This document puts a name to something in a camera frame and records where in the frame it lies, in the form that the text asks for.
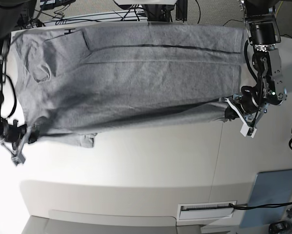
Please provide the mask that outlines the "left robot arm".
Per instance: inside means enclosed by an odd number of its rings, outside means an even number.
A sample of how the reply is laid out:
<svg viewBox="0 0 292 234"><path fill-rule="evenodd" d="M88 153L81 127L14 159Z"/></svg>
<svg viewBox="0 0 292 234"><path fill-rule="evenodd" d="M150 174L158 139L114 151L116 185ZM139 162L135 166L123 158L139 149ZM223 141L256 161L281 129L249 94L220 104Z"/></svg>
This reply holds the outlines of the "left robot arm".
<svg viewBox="0 0 292 234"><path fill-rule="evenodd" d="M281 58L276 45L281 42L275 16L275 0L241 0L248 39L244 45L247 68L256 85L243 85L239 95L225 98L228 119L239 117L245 134L253 134L268 105L280 105L287 99Z"/></svg>

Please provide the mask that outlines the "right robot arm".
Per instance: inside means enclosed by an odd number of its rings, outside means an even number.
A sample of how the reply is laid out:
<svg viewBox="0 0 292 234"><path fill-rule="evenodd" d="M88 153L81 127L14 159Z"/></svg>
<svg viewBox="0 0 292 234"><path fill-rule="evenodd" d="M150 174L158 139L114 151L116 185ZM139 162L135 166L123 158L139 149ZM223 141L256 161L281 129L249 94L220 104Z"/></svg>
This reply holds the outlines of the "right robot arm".
<svg viewBox="0 0 292 234"><path fill-rule="evenodd" d="M12 124L2 117L1 107L4 102L3 85L11 78L7 75L7 56L13 43L11 33L17 27L24 27L33 18L35 0L0 0L0 145L9 149L12 161L18 165L25 162L22 154L24 144L28 141L31 130L25 124L19 126L15 119Z"/></svg>

